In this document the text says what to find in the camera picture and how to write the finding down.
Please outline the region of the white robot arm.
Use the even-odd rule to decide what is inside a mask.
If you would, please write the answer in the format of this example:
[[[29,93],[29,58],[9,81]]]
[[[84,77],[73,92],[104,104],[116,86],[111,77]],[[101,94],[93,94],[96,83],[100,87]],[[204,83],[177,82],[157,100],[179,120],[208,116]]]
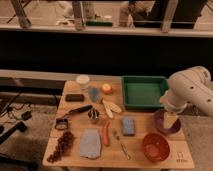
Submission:
[[[170,128],[188,103],[213,117],[213,90],[208,85],[211,74],[203,66],[195,66],[173,73],[167,80],[169,89],[160,98],[165,112],[163,126]]]

